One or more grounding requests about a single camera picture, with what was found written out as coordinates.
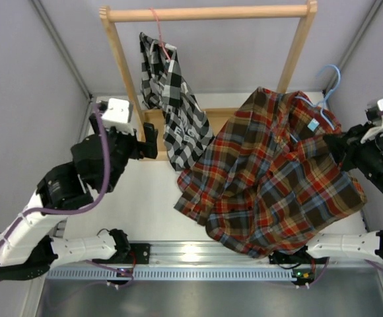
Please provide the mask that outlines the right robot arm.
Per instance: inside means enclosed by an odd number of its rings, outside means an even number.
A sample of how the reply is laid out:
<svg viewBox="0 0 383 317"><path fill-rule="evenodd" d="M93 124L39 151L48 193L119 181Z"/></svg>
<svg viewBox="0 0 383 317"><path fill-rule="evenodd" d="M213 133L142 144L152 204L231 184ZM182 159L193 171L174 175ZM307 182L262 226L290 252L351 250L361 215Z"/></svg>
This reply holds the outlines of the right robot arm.
<svg viewBox="0 0 383 317"><path fill-rule="evenodd" d="M383 271L383 132L367 141L371 126L357 125L339 135L326 135L324 141L343 171L357 170L368 186L368 205L363 208L367 232L359 234L320 233L307 242L289 243L287 253L295 262L306 258L351 258L364 260Z"/></svg>

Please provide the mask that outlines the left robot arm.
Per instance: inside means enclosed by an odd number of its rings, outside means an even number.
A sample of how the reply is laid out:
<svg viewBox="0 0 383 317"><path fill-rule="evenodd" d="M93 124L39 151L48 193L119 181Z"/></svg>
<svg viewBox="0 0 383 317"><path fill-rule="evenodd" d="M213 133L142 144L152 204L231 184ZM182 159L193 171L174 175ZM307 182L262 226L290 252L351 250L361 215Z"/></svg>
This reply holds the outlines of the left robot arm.
<svg viewBox="0 0 383 317"><path fill-rule="evenodd" d="M0 233L0 281L35 279L73 262L120 264L131 255L126 233L102 229L90 238L50 236L56 224L86 213L116 187L130 159L157 157L158 131L144 123L145 140L123 133L102 115L89 118L94 133L71 147L72 160L51 169L28 205Z"/></svg>

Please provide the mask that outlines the blue wire hanger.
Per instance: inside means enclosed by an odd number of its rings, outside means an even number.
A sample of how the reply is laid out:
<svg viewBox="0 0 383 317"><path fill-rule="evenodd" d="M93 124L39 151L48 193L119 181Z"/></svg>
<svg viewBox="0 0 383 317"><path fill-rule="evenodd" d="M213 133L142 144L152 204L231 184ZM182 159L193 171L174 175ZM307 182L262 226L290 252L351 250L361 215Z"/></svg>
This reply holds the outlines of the blue wire hanger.
<svg viewBox="0 0 383 317"><path fill-rule="evenodd" d="M336 91L336 89L340 85L341 71L339 70L339 68L336 65L327 64L318 72L318 74L316 76L319 77L328 68L331 68L334 70L335 74L337 75L337 81L334 84L334 86L329 91L327 91L325 93L324 98L321 101L313 104L309 99L307 99L303 96L296 96L295 99L303 101L312 109L317 109L317 111L318 111L319 115L321 116L321 118L323 119L323 121L329 125L329 127L331 128L332 131L335 131L336 125L326 116L325 109L326 109L326 106L327 106L327 103L328 103L330 96Z"/></svg>

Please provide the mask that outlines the red brown plaid shirt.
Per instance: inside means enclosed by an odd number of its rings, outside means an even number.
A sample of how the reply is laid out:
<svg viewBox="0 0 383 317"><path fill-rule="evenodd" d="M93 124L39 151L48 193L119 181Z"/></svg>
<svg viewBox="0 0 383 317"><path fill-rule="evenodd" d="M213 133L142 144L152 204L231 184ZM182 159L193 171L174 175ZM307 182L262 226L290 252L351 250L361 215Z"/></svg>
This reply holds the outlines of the red brown plaid shirt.
<svg viewBox="0 0 383 317"><path fill-rule="evenodd" d="M309 105L303 92L257 88L180 174L174 207L239 254L293 254L366 204L360 183L324 141L340 131L335 116Z"/></svg>

